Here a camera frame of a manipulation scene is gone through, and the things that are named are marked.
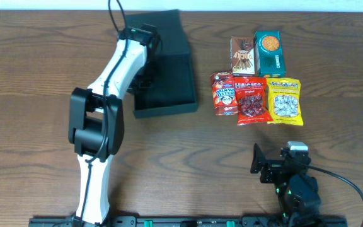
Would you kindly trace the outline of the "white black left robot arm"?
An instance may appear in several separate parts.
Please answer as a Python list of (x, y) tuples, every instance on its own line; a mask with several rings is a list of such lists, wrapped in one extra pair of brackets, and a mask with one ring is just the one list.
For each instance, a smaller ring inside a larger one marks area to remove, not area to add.
[(101, 226), (110, 210), (110, 165), (124, 138), (123, 99), (161, 43), (155, 26), (124, 28), (112, 58), (86, 89), (70, 98), (68, 140), (81, 170), (81, 191), (72, 226)]

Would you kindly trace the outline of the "teal cookie box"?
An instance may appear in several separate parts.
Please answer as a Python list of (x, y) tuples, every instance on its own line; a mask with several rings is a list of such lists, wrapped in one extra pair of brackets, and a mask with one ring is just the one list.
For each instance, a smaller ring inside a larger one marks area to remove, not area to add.
[(257, 31), (254, 44), (257, 75), (262, 78), (283, 78), (286, 68), (280, 32)]

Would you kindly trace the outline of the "red Hacks candy bag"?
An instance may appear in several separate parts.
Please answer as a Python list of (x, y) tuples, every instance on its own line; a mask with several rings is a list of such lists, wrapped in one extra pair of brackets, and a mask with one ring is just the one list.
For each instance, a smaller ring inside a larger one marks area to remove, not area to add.
[(267, 81), (259, 77), (234, 77), (234, 89), (238, 103), (237, 125), (272, 120), (266, 108)]

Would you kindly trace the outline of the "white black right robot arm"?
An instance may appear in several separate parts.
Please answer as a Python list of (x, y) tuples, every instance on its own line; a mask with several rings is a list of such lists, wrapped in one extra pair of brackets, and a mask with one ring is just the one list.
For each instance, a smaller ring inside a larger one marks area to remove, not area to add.
[(321, 199), (318, 183), (307, 175), (311, 162), (308, 146), (303, 142), (289, 141), (280, 150), (281, 160), (265, 157), (258, 144), (253, 146), (250, 173), (259, 173), (261, 183), (275, 187), (282, 214), (268, 220), (268, 226), (317, 226)]

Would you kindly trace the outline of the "brown Pocky box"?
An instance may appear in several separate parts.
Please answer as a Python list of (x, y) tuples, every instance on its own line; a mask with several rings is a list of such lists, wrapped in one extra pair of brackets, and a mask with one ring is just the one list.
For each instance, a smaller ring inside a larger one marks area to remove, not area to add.
[(230, 58), (231, 70), (235, 76), (255, 75), (254, 43), (251, 37), (232, 36)]

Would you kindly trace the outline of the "Hello Panda snack bag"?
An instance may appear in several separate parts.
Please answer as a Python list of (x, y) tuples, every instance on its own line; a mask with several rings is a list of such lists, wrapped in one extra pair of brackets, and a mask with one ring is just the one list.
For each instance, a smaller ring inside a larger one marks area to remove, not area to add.
[(215, 114), (236, 115), (238, 104), (234, 89), (234, 77), (231, 72), (218, 72), (210, 76), (212, 84), (212, 98)]

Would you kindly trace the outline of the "dark green gift box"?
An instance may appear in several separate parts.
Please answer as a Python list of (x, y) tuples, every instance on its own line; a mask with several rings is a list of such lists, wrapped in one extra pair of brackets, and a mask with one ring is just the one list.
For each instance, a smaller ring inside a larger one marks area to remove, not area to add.
[(161, 37), (159, 71), (151, 89), (134, 95), (134, 116), (141, 119), (195, 112), (198, 101), (192, 55), (179, 11), (127, 15), (126, 20), (134, 28), (155, 26)]

